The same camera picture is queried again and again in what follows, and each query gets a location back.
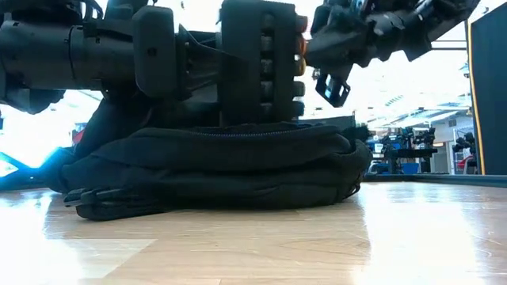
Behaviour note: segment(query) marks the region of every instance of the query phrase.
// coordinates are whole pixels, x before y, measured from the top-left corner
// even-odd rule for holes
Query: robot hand
[[[415,60],[469,18],[480,0],[325,0],[315,10],[306,60],[320,69],[317,91],[341,107],[353,64],[367,67],[395,51]],[[331,77],[330,86],[327,78]]]

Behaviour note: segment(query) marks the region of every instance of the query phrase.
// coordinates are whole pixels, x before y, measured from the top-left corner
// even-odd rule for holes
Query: blue object
[[[404,174],[417,174],[419,172],[418,163],[402,163],[402,170]]]

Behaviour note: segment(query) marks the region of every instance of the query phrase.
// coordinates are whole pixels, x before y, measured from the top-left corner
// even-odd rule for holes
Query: black panel
[[[485,174],[507,175],[507,3],[471,25],[471,57]]]

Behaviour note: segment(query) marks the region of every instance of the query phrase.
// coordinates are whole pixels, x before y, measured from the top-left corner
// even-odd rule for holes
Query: wooden floor
[[[507,189],[365,184],[303,211],[80,219],[0,194],[0,284],[507,284]]]

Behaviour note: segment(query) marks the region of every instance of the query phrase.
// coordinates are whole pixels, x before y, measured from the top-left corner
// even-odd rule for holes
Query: black bag
[[[110,220],[182,207],[331,205],[359,190],[371,156],[336,127],[274,123],[145,128],[77,161],[60,150],[44,168],[78,215]]]

